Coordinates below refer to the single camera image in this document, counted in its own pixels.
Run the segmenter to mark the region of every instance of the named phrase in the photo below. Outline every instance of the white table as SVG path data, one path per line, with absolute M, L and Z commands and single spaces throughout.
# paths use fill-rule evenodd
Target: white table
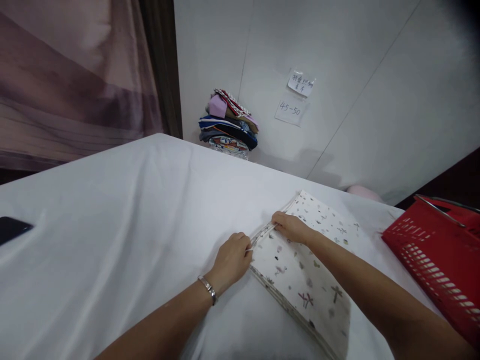
M 356 254 L 435 309 L 378 234 L 402 210 L 158 134 L 0 186 L 0 216 L 35 225 L 0 247 L 0 358 L 94 357 L 302 189 L 355 218 Z M 392 357 L 355 304 L 349 334 L 349 359 Z M 183 355 L 319 358 L 249 272 Z

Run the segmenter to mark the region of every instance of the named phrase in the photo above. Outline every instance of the person's right hand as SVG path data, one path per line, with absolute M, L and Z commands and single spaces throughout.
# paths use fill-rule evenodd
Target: person's right hand
M 287 215 L 284 212 L 277 211 L 271 217 L 271 222 L 276 224 L 275 229 L 295 243 L 309 245 L 309 242 L 315 237 L 317 231 L 310 228 L 298 217 Z

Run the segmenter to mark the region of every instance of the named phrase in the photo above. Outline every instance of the stack of clothes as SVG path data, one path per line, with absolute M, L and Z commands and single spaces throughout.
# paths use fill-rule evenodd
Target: stack of clothes
M 222 89 L 215 89 L 206 111 L 209 115 L 198 122 L 200 140 L 222 153 L 248 159 L 249 151 L 257 147 L 259 133 L 252 114 Z

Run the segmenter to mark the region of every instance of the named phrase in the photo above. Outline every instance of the wall seam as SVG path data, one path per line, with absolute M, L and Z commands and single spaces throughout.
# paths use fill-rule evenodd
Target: wall seam
M 340 125 L 336 128 L 335 132 L 333 133 L 333 136 L 330 138 L 330 140 L 328 141 L 328 144 L 325 146 L 325 148 L 323 149 L 323 151 L 321 152 L 320 154 L 320 157 L 318 158 L 318 160 L 315 162 L 315 165 L 313 165 L 313 167 L 311 168 L 310 172 L 308 173 L 306 179 L 308 179 L 310 177 L 310 175 L 312 174 L 312 172 L 314 171 L 315 167 L 317 166 L 317 164 L 320 162 L 320 159 L 322 158 L 323 154 L 325 153 L 325 151 L 327 151 L 327 148 L 329 147 L 330 143 L 332 142 L 332 140 L 334 139 L 335 135 L 337 134 L 337 132 L 340 130 L 340 128 L 342 127 L 342 124 L 344 123 L 345 119 L 349 116 L 350 112 L 352 111 L 352 109 L 354 108 L 355 104 L 357 103 L 357 101 L 360 99 L 360 96 L 362 96 L 364 90 L 367 88 L 368 84 L 370 83 L 370 80 L 372 80 L 372 78 L 374 77 L 375 73 L 377 72 L 377 70 L 379 69 L 380 65 L 383 63 L 384 59 L 387 57 L 387 54 L 389 53 L 390 49 L 392 48 L 392 46 L 395 44 L 395 42 L 397 41 L 397 39 L 399 38 L 400 34 L 402 33 L 402 31 L 404 30 L 405 26 L 408 24 L 408 22 L 410 21 L 410 19 L 412 18 L 413 14 L 417 11 L 420 3 L 422 2 L 422 0 L 419 0 L 418 3 L 416 4 L 415 8 L 413 9 L 413 11 L 411 12 L 411 14 L 408 16 L 408 18 L 406 19 L 405 23 L 403 24 L 403 26 L 401 27 L 401 29 L 399 30 L 399 32 L 396 34 L 395 38 L 393 39 L 393 41 L 391 42 L 390 46 L 388 47 L 388 49 L 385 51 L 385 54 L 383 54 L 383 57 L 381 58 L 380 62 L 378 63 L 378 65 L 376 66 L 375 70 L 373 70 L 370 78 L 367 80 L 367 82 L 365 83 L 365 86 L 363 87 L 363 89 L 360 91 L 360 93 L 358 94 L 358 96 L 356 97 L 355 101 L 353 102 L 353 104 L 350 106 L 350 109 L 348 109 L 348 112 L 346 113 L 345 117 L 343 118 L 343 120 L 340 122 Z
M 250 21 L 248 24 L 248 35 L 246 36 L 246 44 L 245 44 L 245 55 L 243 56 L 243 66 L 241 67 L 241 76 L 240 76 L 240 86 L 238 87 L 238 102 L 240 102 L 240 92 L 242 91 L 242 80 L 244 79 L 244 69 L 245 69 L 245 61 L 247 60 L 247 50 L 249 48 L 249 39 L 250 39 L 250 31 L 252 30 L 252 23 L 254 19 L 254 9 L 255 9 L 255 0 L 251 3 L 251 14 L 250 14 Z

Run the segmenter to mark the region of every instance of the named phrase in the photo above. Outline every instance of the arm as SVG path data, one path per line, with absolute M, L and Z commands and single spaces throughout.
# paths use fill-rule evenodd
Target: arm
M 245 274 L 252 260 L 250 238 L 234 233 L 220 247 L 215 264 L 204 278 L 219 297 Z M 115 340 L 98 357 L 107 359 L 177 359 L 192 331 L 212 306 L 200 281 L 159 307 Z
M 396 359 L 477 359 L 443 319 L 380 271 L 295 216 L 277 211 L 276 229 L 306 245 L 385 337 Z

